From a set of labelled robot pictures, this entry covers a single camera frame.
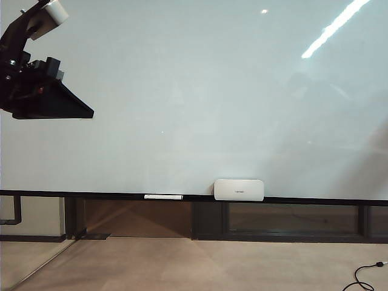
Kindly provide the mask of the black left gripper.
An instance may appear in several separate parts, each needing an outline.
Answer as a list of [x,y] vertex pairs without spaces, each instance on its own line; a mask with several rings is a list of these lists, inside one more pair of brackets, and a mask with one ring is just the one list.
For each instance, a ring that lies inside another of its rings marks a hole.
[[61,62],[30,61],[24,51],[1,49],[1,110],[15,119],[92,119],[94,110],[63,83]]

